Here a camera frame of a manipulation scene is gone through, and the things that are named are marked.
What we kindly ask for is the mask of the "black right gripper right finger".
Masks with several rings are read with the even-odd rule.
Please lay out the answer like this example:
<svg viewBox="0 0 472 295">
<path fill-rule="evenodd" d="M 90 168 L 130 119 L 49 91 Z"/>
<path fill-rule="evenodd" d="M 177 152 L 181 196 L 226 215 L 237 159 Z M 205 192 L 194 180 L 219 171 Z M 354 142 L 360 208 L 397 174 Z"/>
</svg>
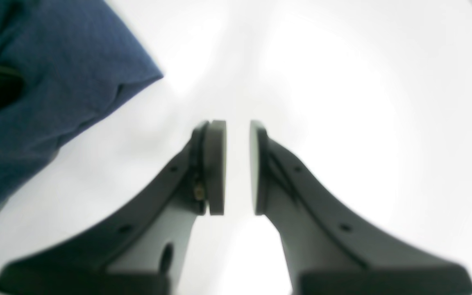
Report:
<svg viewBox="0 0 472 295">
<path fill-rule="evenodd" d="M 295 295 L 471 295 L 460 264 L 405 243 L 348 209 L 304 163 L 250 123 L 254 213 L 279 232 Z"/>
</svg>

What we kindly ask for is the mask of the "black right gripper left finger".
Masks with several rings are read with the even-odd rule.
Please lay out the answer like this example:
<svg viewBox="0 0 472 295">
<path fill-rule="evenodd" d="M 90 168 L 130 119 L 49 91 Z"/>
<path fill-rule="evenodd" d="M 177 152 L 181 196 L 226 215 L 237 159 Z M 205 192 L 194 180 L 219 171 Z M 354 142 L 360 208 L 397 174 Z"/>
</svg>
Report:
<svg viewBox="0 0 472 295">
<path fill-rule="evenodd" d="M 0 295 L 170 295 L 198 216 L 225 209 L 227 127 L 203 121 L 137 196 L 74 237 L 8 263 Z"/>
</svg>

